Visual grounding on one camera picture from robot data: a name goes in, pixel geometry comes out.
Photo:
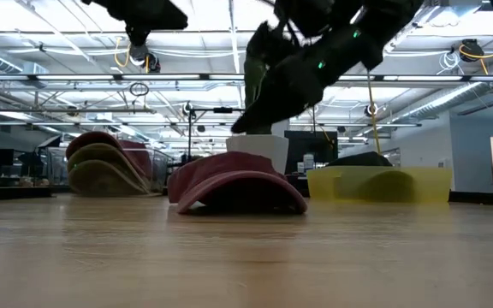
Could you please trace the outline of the green cactus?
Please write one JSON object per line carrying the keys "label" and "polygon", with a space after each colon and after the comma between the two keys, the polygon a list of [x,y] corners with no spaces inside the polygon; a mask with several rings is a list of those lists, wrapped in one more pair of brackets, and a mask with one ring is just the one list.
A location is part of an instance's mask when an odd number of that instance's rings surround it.
{"label": "green cactus", "polygon": [[269,65],[261,59],[246,55],[244,62],[245,106],[249,109],[258,99],[263,79],[269,70]]}

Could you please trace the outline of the black pole stand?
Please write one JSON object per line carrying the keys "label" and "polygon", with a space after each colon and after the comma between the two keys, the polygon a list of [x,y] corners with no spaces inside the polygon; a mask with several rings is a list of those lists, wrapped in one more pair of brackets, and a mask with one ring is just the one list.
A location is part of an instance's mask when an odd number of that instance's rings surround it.
{"label": "black pole stand", "polygon": [[206,112],[211,112],[215,114],[232,114],[233,112],[244,112],[245,109],[242,108],[231,108],[231,107],[214,107],[214,108],[194,108],[189,102],[185,104],[185,109],[187,113],[187,124],[188,124],[188,135],[187,135],[187,161],[192,161],[192,128],[193,128],[193,113],[201,112],[203,115]]}

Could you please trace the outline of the white hexagonal plant pot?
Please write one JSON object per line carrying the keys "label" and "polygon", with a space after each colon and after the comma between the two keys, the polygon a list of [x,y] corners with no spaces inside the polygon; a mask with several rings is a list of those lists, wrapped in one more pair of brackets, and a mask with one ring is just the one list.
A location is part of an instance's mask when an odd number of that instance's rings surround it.
{"label": "white hexagonal plant pot", "polygon": [[236,135],[226,139],[227,151],[241,151],[269,158],[273,168],[285,174],[288,139],[269,134]]}

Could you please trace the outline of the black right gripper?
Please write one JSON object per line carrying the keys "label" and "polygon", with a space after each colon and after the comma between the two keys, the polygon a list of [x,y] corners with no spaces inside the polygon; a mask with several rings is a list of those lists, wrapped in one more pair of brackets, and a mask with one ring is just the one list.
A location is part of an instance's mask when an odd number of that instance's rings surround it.
{"label": "black right gripper", "polygon": [[361,62],[372,70],[383,47],[422,6],[422,0],[276,0],[283,18],[305,38],[299,47],[280,28],[261,23],[248,42],[248,57],[269,66],[258,99],[233,124],[233,133],[268,133],[279,121],[322,100],[324,88]]}

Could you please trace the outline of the dark grey baseball cap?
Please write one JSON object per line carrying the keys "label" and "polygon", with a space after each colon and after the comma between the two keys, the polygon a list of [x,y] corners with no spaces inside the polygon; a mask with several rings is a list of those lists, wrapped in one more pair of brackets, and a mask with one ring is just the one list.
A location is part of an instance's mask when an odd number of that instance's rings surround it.
{"label": "dark grey baseball cap", "polygon": [[327,164],[327,167],[333,166],[381,166],[392,167],[393,164],[384,156],[375,151],[369,151],[347,157],[340,157]]}
{"label": "dark grey baseball cap", "polygon": [[338,198],[372,203],[412,203],[415,199],[415,181],[401,171],[383,171],[372,174],[344,173],[336,178]]}

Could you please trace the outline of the maroon baseball cap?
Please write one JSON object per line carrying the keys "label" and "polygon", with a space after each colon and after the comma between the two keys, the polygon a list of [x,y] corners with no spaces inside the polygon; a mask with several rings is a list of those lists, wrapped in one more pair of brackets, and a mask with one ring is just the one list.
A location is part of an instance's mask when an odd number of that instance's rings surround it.
{"label": "maroon baseball cap", "polygon": [[302,215],[307,203],[267,157],[230,151],[187,163],[168,179],[176,212],[238,211]]}
{"label": "maroon baseball cap", "polygon": [[102,143],[115,147],[125,156],[139,175],[146,178],[152,176],[151,159],[146,151],[146,146],[143,143],[116,139],[105,132],[93,131],[83,133],[79,137],[73,139],[66,150],[68,162],[71,162],[71,156],[81,147],[95,143]]}

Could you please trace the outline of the yellow plastic bin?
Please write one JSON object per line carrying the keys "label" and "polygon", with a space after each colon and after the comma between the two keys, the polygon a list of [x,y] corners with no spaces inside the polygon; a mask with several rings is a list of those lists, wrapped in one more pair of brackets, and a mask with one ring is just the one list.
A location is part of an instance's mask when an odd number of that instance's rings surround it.
{"label": "yellow plastic bin", "polygon": [[328,203],[371,203],[338,198],[335,195],[336,178],[340,178],[344,173],[364,175],[383,171],[401,171],[414,178],[416,199],[412,203],[395,204],[438,204],[448,202],[453,173],[451,169],[437,167],[335,166],[313,169],[307,172],[310,198]]}

